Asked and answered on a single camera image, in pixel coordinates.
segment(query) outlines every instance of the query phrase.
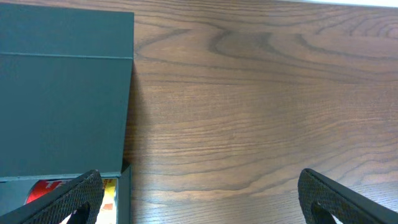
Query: teal cardboard box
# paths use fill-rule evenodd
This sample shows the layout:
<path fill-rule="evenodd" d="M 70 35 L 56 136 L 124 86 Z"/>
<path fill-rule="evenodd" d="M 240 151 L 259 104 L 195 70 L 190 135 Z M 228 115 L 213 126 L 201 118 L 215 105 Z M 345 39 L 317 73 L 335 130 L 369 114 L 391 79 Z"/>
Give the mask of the teal cardboard box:
<path fill-rule="evenodd" d="M 130 12 L 0 4 L 2 202 L 7 185 L 92 169 L 130 186 L 133 29 Z"/>

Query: wood grain surface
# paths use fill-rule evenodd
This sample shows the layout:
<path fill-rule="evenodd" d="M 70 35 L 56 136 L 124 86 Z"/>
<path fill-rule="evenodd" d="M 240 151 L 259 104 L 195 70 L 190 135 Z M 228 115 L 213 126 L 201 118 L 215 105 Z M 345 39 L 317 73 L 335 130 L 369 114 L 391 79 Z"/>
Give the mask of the wood grain surface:
<path fill-rule="evenodd" d="M 136 13 L 136 223 L 303 223 L 305 167 L 398 209 L 398 9 L 9 2 Z"/>

